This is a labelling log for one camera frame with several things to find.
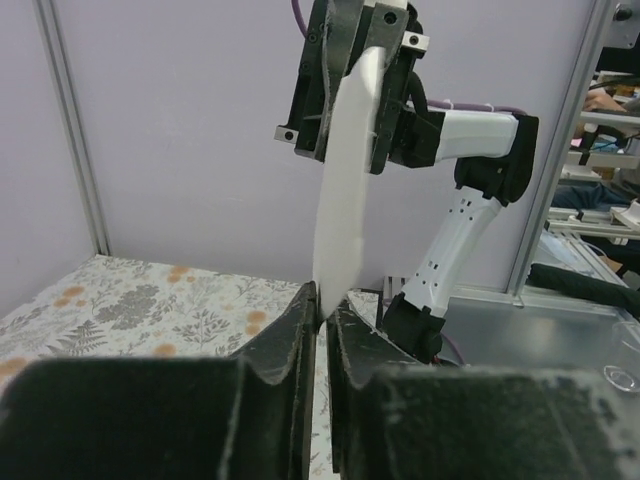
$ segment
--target hole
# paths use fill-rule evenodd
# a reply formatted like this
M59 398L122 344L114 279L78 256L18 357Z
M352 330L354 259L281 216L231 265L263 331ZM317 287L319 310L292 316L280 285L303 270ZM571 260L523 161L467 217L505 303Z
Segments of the hole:
M393 12L387 12L387 14L384 16L384 21L387 25L393 25L397 20L398 17L396 17L396 14Z

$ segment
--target patterned table cover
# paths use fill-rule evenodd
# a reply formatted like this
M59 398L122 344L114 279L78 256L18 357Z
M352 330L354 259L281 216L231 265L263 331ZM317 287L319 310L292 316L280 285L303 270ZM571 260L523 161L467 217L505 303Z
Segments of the patterned table cover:
M275 320L294 283L96 256L0 320L0 394L28 363L56 356L224 356ZM375 322L378 296L352 292ZM332 473L326 339L318 338L312 478Z

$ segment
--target white wall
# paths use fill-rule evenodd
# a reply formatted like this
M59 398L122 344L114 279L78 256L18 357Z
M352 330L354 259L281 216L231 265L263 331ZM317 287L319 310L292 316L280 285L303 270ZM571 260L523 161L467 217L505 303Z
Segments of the white wall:
M93 247L33 5L0 2L0 318Z
M301 0L308 11L312 0ZM57 0L116 255L311 277L321 166L272 140L302 39L288 2ZM463 282L504 288L591 2L418 0L434 98L514 104L542 121L536 175ZM411 273L452 197L453 164L371 182L363 284Z

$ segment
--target table surface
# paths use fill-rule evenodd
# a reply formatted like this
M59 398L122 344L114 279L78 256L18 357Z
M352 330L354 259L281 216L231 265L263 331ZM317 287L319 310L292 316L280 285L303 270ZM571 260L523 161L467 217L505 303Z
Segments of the table surface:
M97 256L0 320L0 392L59 356L224 356L275 320L294 283ZM378 295L349 298L374 323ZM332 472L326 338L318 336L311 478Z
M0 320L0 390L38 358L200 356L234 351L282 313L298 285L95 257ZM375 321L378 296L354 292ZM619 312L452 299L444 331L471 365L599 370ZM317 349L312 478L331 473L325 337ZM453 357L445 347L443 354ZM640 437L640 397L620 394Z

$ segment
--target person's hand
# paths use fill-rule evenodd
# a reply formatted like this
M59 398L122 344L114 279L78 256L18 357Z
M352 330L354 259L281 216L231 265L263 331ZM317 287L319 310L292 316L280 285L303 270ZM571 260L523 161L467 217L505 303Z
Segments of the person's hand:
M604 90L591 90L587 93L587 98L584 101L584 111L591 112L592 110L625 111L625 109L618 105Z

